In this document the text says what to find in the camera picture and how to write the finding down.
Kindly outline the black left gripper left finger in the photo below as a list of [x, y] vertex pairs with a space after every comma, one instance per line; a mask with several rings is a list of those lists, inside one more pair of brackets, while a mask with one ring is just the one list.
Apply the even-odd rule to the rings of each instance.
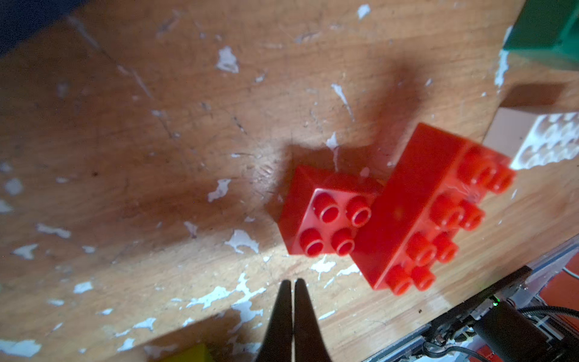
[[293, 306], [291, 282], [284, 280], [272, 309], [268, 329], [255, 361], [291, 361]]

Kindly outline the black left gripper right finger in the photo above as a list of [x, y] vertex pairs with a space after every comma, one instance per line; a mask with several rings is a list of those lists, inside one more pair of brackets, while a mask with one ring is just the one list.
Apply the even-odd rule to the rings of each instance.
[[331, 362], [306, 282], [302, 278], [295, 284], [293, 336], [296, 362]]

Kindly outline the small lime lego brick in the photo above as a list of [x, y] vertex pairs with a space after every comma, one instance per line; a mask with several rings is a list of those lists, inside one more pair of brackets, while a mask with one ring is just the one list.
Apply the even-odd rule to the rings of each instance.
[[166, 357], [162, 362], [214, 362], [209, 349], [200, 344]]

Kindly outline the small red lego brick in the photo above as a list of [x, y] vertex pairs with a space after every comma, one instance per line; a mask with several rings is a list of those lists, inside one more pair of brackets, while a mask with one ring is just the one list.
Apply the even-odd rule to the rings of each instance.
[[334, 173], [306, 165], [296, 168], [277, 222], [290, 255], [348, 256], [359, 229], [372, 217], [383, 186], [369, 177]]

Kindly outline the wide red lego brick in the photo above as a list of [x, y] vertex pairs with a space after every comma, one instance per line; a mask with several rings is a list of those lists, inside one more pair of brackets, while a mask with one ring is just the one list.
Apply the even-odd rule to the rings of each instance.
[[374, 291], [426, 291], [436, 280], [432, 265], [458, 253], [457, 233], [484, 221], [486, 194], [507, 191], [516, 176], [506, 155], [418, 124], [357, 233], [354, 264]]

